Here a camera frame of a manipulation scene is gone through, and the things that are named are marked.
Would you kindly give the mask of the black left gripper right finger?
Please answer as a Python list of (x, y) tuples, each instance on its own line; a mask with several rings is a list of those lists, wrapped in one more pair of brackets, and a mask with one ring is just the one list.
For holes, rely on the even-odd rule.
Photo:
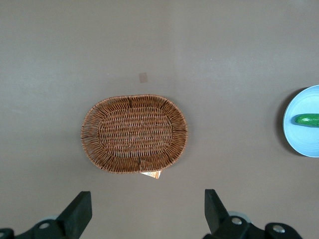
[(289, 225), (268, 223), (262, 230), (241, 216), (231, 216), (214, 189), (205, 190), (205, 218), (210, 234), (205, 239), (300, 239)]

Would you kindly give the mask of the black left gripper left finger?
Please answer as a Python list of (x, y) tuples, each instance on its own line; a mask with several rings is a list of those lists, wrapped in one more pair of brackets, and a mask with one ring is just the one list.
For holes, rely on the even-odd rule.
[(2, 239), (78, 239), (91, 219), (91, 192), (82, 191), (56, 219), (43, 220), (19, 235), (15, 235), (10, 228), (3, 228), (0, 230), (0, 237)]

